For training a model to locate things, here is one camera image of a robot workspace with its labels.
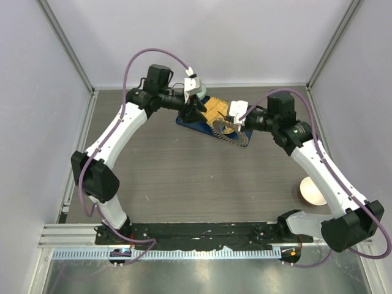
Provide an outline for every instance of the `wall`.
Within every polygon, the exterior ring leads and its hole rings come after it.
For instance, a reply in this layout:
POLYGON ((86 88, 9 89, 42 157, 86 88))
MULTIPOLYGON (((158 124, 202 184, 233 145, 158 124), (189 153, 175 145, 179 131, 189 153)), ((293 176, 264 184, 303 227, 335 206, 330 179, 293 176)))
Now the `wall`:
POLYGON ((89 96, 35 1, 3 1, 0 36, 0 285, 21 294, 59 212, 89 96))
MULTIPOLYGON (((305 83, 350 0, 49 0, 96 87, 119 88, 130 57, 159 47, 182 57, 204 83, 305 83)), ((137 85, 158 53, 140 58, 137 85)))
MULTIPOLYGON (((392 234, 392 18, 389 0, 364 1, 314 87, 322 126, 337 166, 386 209, 392 234)), ((385 250, 376 234, 379 251, 385 250)), ((392 257, 379 262, 392 281, 392 257)))

